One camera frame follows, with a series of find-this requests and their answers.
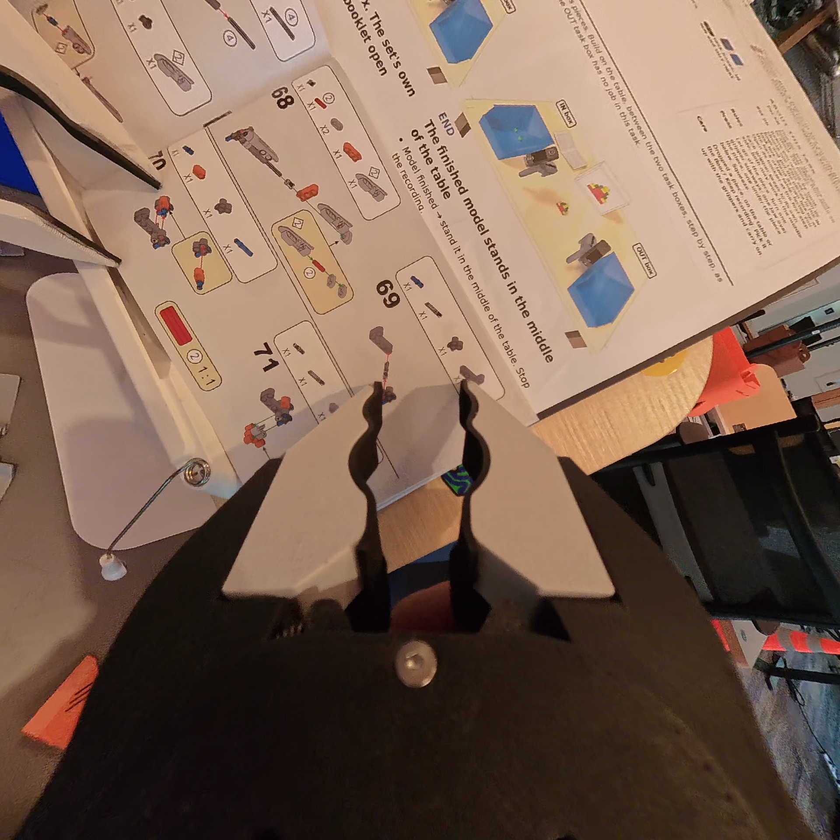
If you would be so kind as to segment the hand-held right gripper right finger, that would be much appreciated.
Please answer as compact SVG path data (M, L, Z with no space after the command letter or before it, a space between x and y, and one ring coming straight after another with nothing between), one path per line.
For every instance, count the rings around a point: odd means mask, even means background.
M458 398L471 479L451 553L456 610L616 593L558 456L476 383Z

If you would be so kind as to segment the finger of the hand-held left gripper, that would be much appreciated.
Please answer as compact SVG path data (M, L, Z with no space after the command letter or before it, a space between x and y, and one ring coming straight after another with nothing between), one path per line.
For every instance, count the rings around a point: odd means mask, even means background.
M95 266L120 266L121 259L33 204L29 194L1 188L1 241L50 256Z
M69 106L59 105L34 82L2 66L2 89L13 93L47 151L77 184L92 188L111 174L121 171L150 189L162 186L149 162L130 155L124 143L110 140L85 125Z

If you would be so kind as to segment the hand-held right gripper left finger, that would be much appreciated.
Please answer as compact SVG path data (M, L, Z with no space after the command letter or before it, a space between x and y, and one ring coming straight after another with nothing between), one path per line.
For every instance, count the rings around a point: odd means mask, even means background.
M222 593L301 606L333 599L390 612L386 563L369 486L377 470L382 383L361 389L284 454Z

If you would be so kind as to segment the instruction booklet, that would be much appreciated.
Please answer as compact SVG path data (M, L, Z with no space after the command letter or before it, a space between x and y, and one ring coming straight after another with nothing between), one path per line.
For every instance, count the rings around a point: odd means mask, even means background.
M459 462L459 384L508 381L313 2L2 2L3 66L154 168L84 189L36 135L238 487L375 380L380 505Z

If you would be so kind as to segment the person's right hand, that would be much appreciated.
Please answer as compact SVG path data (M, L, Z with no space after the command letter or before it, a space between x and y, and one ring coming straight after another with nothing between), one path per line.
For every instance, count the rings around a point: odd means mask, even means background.
M393 606L390 631L394 634L455 633L458 630L448 581L414 592Z

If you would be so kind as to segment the white book stand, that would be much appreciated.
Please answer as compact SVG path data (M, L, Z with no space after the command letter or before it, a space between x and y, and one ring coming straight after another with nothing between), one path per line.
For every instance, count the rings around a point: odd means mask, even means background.
M117 270L74 263L27 308L70 521L118 581L126 549L198 527L238 479Z

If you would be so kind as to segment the orange plastic object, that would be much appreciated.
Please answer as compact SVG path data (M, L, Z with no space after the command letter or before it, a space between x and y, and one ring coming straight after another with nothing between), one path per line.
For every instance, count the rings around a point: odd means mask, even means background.
M726 403L754 396L761 383L758 366L749 362L731 328L712 337L712 357L706 385L688 417L698 417Z

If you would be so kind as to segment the orange curved brick piece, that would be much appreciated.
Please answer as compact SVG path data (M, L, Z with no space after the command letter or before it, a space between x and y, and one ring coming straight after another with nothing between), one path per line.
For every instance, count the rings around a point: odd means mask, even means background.
M98 660L93 655L85 656L27 721L21 734L33 742L66 750L98 672Z

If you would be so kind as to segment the large printed instruction sheet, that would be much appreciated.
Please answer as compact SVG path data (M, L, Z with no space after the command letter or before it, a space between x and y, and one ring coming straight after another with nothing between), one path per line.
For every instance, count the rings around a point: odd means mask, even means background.
M750 2L315 2L530 409L838 265L838 148Z

